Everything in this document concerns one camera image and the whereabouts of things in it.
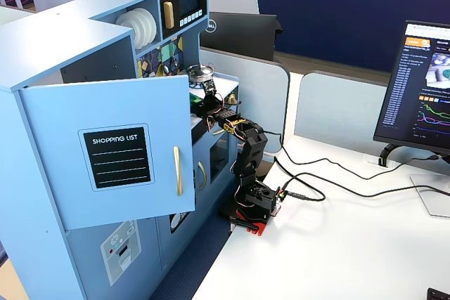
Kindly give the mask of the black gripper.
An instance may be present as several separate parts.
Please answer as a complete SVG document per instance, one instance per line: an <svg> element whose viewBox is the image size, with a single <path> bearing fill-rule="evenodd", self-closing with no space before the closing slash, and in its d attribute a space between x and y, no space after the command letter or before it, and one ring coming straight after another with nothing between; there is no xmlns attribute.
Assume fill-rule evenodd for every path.
<svg viewBox="0 0 450 300"><path fill-rule="evenodd" d="M237 122L241 119L241 114L229 109L224 104L224 99L218 99L215 95L205 96L203 106L192 106L191 113L198 118L210 116L210 125L225 125Z"/></svg>

